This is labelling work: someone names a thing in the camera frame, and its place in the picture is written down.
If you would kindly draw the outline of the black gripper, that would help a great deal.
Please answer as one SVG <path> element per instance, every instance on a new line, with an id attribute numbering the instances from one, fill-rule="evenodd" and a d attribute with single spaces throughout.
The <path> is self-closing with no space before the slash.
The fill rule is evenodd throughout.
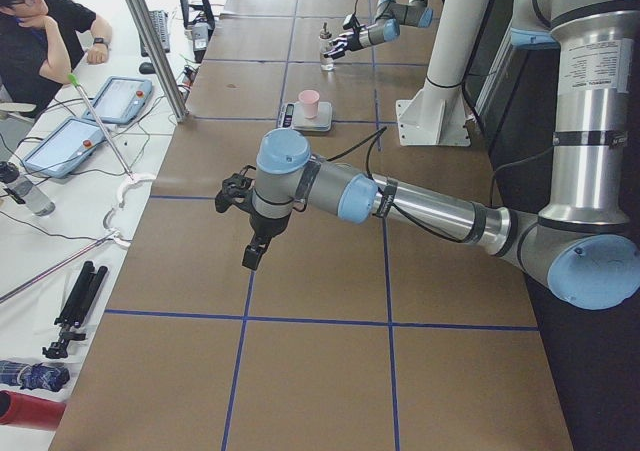
<path id="1" fill-rule="evenodd" d="M 355 52 L 365 48 L 361 41 L 362 31 L 359 29 L 350 30 L 345 33 L 334 36 L 329 41 L 329 46 L 343 46 L 332 47 L 324 53 L 324 58 L 328 62 L 333 62 L 336 59 L 343 58 L 347 51 Z"/>
<path id="2" fill-rule="evenodd" d="M 257 270 L 262 257 L 266 254 L 271 239 L 282 234 L 289 223 L 291 214 L 283 217 L 270 218 L 253 210 L 250 213 L 249 223 L 254 231 L 250 243 L 245 247 L 242 265 L 250 270 Z"/>

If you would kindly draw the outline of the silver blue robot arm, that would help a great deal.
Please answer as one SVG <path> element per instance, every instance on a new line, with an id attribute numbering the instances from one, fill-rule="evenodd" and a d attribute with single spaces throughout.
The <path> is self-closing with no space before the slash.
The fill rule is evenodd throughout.
<path id="1" fill-rule="evenodd" d="M 378 0 L 373 21 L 363 24 L 357 18 L 358 1 L 354 2 L 353 12 L 344 18 L 344 32 L 320 49 L 321 58 L 335 60 L 348 52 L 394 41 L 400 36 L 401 26 L 428 28 L 433 19 L 429 0 L 409 0 L 406 4 L 397 0 Z"/>
<path id="2" fill-rule="evenodd" d="M 264 135 L 254 178 L 226 179 L 218 211 L 236 206 L 253 229 L 243 263 L 256 269 L 295 208 L 338 218 L 409 222 L 439 238 L 478 245 L 557 298 L 600 310 L 639 286 L 639 250 L 619 207 L 639 0 L 513 0 L 511 42 L 558 48 L 553 167 L 548 204 L 537 213 L 487 207 L 359 170 L 314 154 L 291 127 Z"/>

